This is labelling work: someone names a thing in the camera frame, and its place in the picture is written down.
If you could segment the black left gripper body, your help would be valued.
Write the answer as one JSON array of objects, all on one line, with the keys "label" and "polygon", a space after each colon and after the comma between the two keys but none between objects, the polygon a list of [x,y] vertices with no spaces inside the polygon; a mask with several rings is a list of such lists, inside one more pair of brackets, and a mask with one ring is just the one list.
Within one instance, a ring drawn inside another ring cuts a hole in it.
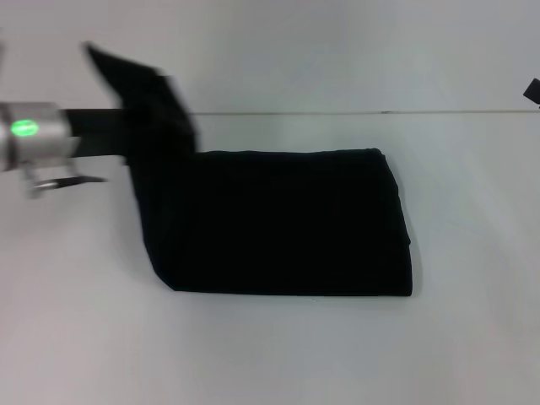
[{"label": "black left gripper body", "polygon": [[119,109],[66,109],[62,111],[77,139],[72,157],[127,156],[128,128]]}]

